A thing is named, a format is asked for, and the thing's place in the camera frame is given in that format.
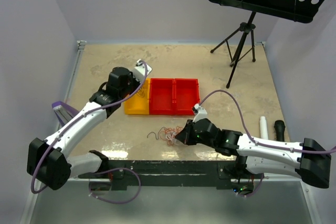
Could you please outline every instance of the yellow box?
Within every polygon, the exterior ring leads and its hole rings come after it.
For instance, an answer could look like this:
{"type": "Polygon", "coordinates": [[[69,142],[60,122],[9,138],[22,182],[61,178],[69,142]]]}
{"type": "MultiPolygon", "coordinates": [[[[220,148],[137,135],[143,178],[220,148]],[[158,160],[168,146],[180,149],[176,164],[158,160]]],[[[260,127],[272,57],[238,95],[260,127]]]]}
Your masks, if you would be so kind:
{"type": "Polygon", "coordinates": [[[149,90],[151,79],[146,79],[142,88],[125,101],[124,112],[127,115],[149,115],[149,90]]]}

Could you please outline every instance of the floor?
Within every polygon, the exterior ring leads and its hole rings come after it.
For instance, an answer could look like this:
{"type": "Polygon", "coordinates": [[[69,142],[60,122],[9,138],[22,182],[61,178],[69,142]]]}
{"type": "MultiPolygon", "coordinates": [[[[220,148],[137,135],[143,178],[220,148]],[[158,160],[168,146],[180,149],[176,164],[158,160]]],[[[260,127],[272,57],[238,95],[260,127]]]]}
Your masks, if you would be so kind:
{"type": "MultiPolygon", "coordinates": [[[[222,46],[213,54],[213,45],[86,45],[68,103],[80,110],[117,66],[132,69],[138,59],[152,68],[150,78],[197,78],[201,99],[216,89],[225,89],[230,76],[230,58],[222,46]]],[[[253,136],[260,137],[259,118],[268,122],[269,138],[274,139],[274,121],[283,120],[263,46],[256,46],[256,62],[251,52],[239,62],[228,91],[238,100],[246,125],[253,136]]],[[[222,129],[244,132],[237,108],[230,97],[214,94],[205,103],[209,119],[222,129]]],[[[149,132],[161,127],[184,126],[185,116],[131,116],[123,108],[93,129],[73,150],[81,155],[98,150],[110,159],[148,160],[223,160],[225,157],[203,145],[185,146],[156,140],[149,132]]]]}

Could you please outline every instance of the robotic arm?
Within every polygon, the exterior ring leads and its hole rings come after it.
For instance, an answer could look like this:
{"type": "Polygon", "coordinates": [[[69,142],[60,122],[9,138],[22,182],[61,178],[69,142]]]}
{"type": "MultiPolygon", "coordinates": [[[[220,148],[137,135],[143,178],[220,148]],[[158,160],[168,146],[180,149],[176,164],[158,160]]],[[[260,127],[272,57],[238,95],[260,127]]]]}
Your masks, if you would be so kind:
{"type": "Polygon", "coordinates": [[[194,120],[188,120],[175,138],[186,145],[200,143],[225,156],[237,156],[235,165],[225,171],[233,177],[240,179],[253,174],[283,174],[301,178],[314,187],[329,187],[331,156],[294,151],[324,151],[315,140],[306,138],[303,143],[285,143],[254,137],[252,141],[247,134],[217,128],[199,104],[194,106],[193,111],[196,115],[194,120]]]}
{"type": "Polygon", "coordinates": [[[51,189],[59,189],[69,177],[107,170],[108,158],[97,151],[90,151],[86,155],[76,157],[69,157],[69,154],[83,137],[107,119],[121,106],[121,103],[109,105],[122,101],[127,95],[133,93],[144,81],[146,74],[151,71],[151,67],[147,65],[147,73],[145,73],[145,66],[141,60],[137,61],[132,71],[122,67],[114,68],[109,74],[108,81],[100,86],[71,121],[44,140],[36,138],[30,143],[27,172],[34,174],[39,161],[55,139],[58,141],[44,158],[36,175],[39,181],[51,189]]]}

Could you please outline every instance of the tripod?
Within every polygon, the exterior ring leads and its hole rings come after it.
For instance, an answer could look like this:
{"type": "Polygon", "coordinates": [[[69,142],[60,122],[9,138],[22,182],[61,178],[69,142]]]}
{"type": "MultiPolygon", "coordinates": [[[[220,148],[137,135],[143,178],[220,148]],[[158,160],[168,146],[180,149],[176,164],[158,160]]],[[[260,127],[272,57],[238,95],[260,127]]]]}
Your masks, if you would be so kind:
{"type": "Polygon", "coordinates": [[[251,13],[251,16],[248,20],[247,23],[243,22],[240,24],[240,27],[235,30],[230,36],[228,36],[226,39],[224,39],[221,43],[219,43],[214,49],[212,49],[210,52],[213,53],[218,47],[220,47],[222,44],[226,43],[227,45],[227,48],[228,48],[228,51],[229,51],[229,55],[230,55],[230,59],[231,59],[231,63],[230,63],[230,67],[233,66],[233,69],[232,69],[232,72],[231,72],[231,75],[230,75],[230,78],[229,78],[229,81],[226,85],[226,88],[228,89],[230,87],[230,84],[231,84],[231,81],[232,81],[232,77],[233,77],[233,74],[235,73],[235,70],[236,70],[236,67],[237,67],[237,64],[238,62],[243,59],[251,50],[252,50],[252,61],[255,62],[256,61],[256,56],[255,56],[255,52],[254,52],[254,28],[256,28],[256,26],[254,24],[252,24],[252,21],[254,19],[254,17],[256,16],[256,12],[252,12],[251,13]],[[243,35],[241,36],[241,39],[240,39],[240,42],[238,44],[238,47],[237,47],[237,50],[235,51],[235,55],[233,56],[232,58],[232,55],[231,55],[231,51],[230,51],[230,46],[229,46],[229,43],[228,43],[228,40],[230,38],[232,38],[237,32],[239,31],[242,31],[243,32],[243,35]],[[243,46],[244,46],[244,43],[245,43],[245,40],[246,40],[246,37],[247,35],[251,32],[251,43],[252,43],[252,47],[250,48],[250,50],[248,50],[243,56],[240,57],[240,55],[242,54],[241,51],[243,49],[243,46]]]}

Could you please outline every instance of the red box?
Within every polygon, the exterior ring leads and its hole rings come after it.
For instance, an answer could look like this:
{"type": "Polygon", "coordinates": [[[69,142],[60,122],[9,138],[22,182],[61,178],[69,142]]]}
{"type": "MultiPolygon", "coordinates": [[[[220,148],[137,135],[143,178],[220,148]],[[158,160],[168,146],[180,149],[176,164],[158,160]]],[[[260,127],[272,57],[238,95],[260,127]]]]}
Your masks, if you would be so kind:
{"type": "Polygon", "coordinates": [[[194,115],[193,106],[200,102],[197,79],[175,79],[175,115],[194,115]]]}
{"type": "Polygon", "coordinates": [[[149,98],[150,115],[174,115],[174,86],[174,79],[151,79],[149,98]]]}

